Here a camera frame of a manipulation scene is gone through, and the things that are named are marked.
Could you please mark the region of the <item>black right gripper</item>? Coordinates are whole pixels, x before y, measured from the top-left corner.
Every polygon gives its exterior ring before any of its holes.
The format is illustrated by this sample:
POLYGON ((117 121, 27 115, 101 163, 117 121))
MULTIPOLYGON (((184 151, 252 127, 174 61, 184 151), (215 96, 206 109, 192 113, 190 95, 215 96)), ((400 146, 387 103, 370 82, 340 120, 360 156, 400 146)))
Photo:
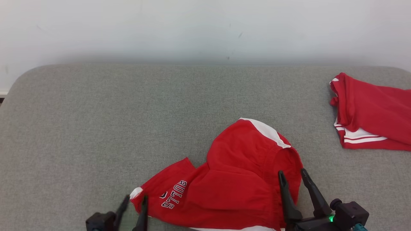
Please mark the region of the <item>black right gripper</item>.
POLYGON ((302 213, 297 209, 291 192, 289 183, 282 170, 278 171, 279 190, 281 193, 282 212, 286 225, 285 231, 353 231, 354 225, 341 225, 337 223, 335 214, 327 204, 324 196, 311 179, 306 169, 301 169, 301 176, 304 186, 309 192, 314 208, 312 218, 302 219, 302 213))

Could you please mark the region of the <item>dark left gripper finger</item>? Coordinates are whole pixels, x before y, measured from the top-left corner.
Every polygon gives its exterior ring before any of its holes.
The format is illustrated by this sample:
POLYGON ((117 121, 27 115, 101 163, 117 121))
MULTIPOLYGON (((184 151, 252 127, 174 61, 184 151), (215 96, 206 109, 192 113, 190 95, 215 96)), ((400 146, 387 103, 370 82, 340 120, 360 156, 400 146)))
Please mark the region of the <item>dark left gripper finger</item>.
POLYGON ((140 213, 132 231, 147 231, 148 230, 148 196, 144 195, 140 204, 140 213))
POLYGON ((124 199, 122 200, 122 203, 117 208, 117 210, 115 212, 114 222, 121 222, 122 221, 122 216, 124 215, 124 213, 126 212, 126 210, 128 208, 129 200, 130 200, 130 195, 128 194, 124 197, 124 199))

